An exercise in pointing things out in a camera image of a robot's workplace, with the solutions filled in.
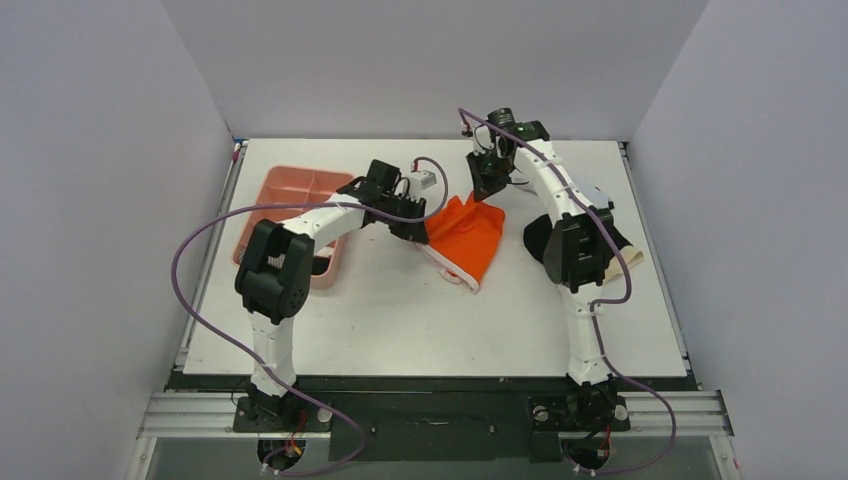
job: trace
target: folded garment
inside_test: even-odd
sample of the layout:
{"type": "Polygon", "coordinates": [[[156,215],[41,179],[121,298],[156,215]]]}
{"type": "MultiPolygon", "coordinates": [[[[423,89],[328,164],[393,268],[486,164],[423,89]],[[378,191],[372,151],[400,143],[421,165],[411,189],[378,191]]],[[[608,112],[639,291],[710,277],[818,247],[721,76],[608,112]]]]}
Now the folded garment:
{"type": "Polygon", "coordinates": [[[421,245],[452,283],[465,283],[476,293],[498,250],[505,214],[500,208],[453,197],[445,208],[425,222],[428,245],[421,245]]]}
{"type": "MultiPolygon", "coordinates": [[[[554,227],[551,223],[550,217],[547,215],[542,215],[530,222],[530,225],[524,227],[524,246],[527,248],[527,251],[530,252],[530,255],[536,259],[539,263],[543,263],[542,257],[545,253],[545,247],[548,245],[548,239],[551,236],[551,232],[554,227]]],[[[621,256],[624,258],[624,262],[627,264],[627,268],[633,268],[638,265],[642,260],[644,260],[644,255],[642,251],[638,248],[634,247],[629,240],[624,238],[624,235],[618,231],[615,227],[609,229],[610,237],[612,237],[613,242],[615,242],[615,246],[621,251],[621,256]]],[[[622,275],[621,271],[621,263],[619,263],[615,258],[610,260],[607,269],[604,271],[604,283],[609,282],[616,277],[622,275]]]]}

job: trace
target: pink bin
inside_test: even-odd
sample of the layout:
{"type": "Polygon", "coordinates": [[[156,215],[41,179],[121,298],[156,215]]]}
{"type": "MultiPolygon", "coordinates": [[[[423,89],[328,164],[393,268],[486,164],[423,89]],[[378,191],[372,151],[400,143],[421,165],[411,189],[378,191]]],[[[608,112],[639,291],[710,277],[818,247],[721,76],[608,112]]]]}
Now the pink bin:
{"type": "MultiPolygon", "coordinates": [[[[342,172],[328,172],[297,167],[274,167],[268,171],[256,204],[263,203],[321,203],[336,193],[336,190],[353,181],[353,175],[342,172]]],[[[247,248],[253,227],[267,218],[273,222],[282,222],[294,218],[308,208],[289,208],[274,210],[257,210],[250,214],[247,225],[239,238],[233,261],[238,264],[247,248]]],[[[342,235],[335,242],[327,245],[327,249],[316,252],[313,263],[311,288],[330,288],[336,280],[339,262],[341,261],[347,235],[342,235]]]]}

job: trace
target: white wall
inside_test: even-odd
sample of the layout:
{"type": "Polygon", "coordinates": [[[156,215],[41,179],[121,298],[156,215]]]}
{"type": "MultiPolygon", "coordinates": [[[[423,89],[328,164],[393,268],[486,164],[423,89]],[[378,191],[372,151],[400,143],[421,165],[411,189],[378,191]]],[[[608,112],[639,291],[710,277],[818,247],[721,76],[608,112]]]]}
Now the white wall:
{"type": "Polygon", "coordinates": [[[630,139],[706,0],[163,0],[242,136],[456,137],[511,106],[630,139]]]}
{"type": "Polygon", "coordinates": [[[232,143],[158,1],[29,0],[0,2],[0,145],[0,477],[119,478],[232,143]]]}
{"type": "Polygon", "coordinates": [[[846,26],[844,0],[711,1],[630,145],[746,478],[848,472],[846,26]]]}

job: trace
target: pink basket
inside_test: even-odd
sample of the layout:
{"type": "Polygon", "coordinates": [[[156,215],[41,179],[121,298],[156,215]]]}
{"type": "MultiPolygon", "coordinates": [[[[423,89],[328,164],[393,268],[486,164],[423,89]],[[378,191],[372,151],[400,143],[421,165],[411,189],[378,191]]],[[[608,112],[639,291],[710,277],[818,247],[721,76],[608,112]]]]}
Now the pink basket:
{"type": "MultiPolygon", "coordinates": [[[[268,171],[268,175],[262,183],[256,204],[321,203],[351,181],[353,181],[353,175],[348,173],[297,167],[274,167],[268,171]]],[[[233,252],[233,261],[238,264],[241,260],[241,256],[247,248],[247,242],[250,240],[250,234],[253,233],[253,227],[259,220],[267,218],[272,222],[282,222],[308,210],[308,208],[279,208],[252,212],[233,252]]],[[[329,264],[327,269],[321,273],[313,271],[312,281],[310,282],[311,288],[325,289],[333,285],[346,241],[347,235],[342,235],[338,240],[327,245],[327,247],[332,248],[332,253],[329,255],[329,264]]]]}

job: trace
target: tabletop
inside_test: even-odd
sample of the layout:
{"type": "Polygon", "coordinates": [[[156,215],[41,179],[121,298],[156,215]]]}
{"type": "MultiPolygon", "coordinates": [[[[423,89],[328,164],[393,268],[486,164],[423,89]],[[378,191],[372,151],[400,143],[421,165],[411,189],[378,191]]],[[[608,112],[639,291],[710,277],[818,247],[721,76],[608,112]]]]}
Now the tabletop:
{"type": "MultiPolygon", "coordinates": [[[[645,261],[633,270],[633,296],[606,307],[601,332],[610,360],[624,374],[684,376],[668,304],[616,142],[555,141],[563,165],[607,193],[615,225],[645,261]]],[[[231,209],[255,203],[268,170],[276,165],[364,175],[372,159],[409,172],[412,159],[429,156],[449,177],[450,194],[471,191],[465,155],[468,140],[252,139],[231,209]]],[[[425,191],[428,205],[442,184],[425,191]]],[[[312,290],[294,324],[294,365],[299,374],[351,376],[563,376],[568,341],[562,299],[544,268],[527,253],[524,227],[544,214],[535,195],[508,188],[487,202],[506,212],[500,247],[480,291],[444,280],[413,244],[385,225],[352,232],[335,284],[312,290]]],[[[247,215],[227,221],[215,254],[200,312],[237,339],[252,345],[249,313],[233,289],[233,251],[247,215]]],[[[620,278],[605,297],[624,291],[620,278]]],[[[244,353],[197,326],[186,374],[250,374],[244,353]]]]}

